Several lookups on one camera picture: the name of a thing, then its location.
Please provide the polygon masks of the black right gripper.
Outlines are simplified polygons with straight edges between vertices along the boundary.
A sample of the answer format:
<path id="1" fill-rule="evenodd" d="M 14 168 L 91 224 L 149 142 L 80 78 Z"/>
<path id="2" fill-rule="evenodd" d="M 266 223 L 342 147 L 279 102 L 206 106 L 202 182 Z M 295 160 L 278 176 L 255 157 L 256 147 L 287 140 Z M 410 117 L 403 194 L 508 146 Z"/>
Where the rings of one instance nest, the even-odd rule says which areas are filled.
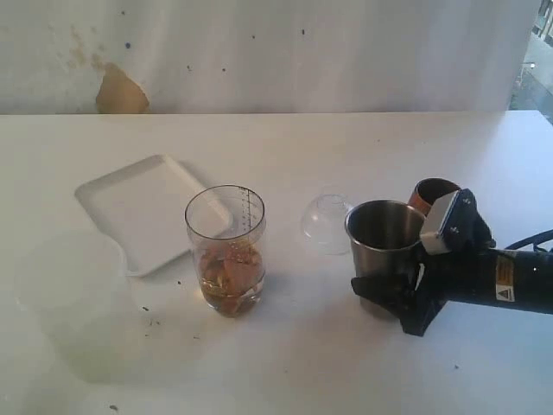
<path id="1" fill-rule="evenodd" d="M 493 237 L 474 202 L 455 202 L 444 227 L 449 252 L 428 255 L 421 245 L 415 253 L 413 278 L 372 276 L 351 279 L 353 292 L 400 320 L 408 335 L 423 335 L 445 303 L 461 291 L 468 269 Z"/>

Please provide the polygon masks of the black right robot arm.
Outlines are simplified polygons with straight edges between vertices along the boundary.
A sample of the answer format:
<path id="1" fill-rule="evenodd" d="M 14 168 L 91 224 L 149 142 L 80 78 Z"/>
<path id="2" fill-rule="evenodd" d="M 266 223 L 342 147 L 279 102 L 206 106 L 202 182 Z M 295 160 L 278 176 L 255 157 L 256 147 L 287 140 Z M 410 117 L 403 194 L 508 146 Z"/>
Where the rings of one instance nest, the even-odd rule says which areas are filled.
<path id="1" fill-rule="evenodd" d="M 370 201 L 346 217 L 356 275 L 353 292 L 424 335 L 448 302 L 549 314 L 552 253 L 499 250 L 468 190 L 438 199 L 427 215 L 394 201 Z"/>

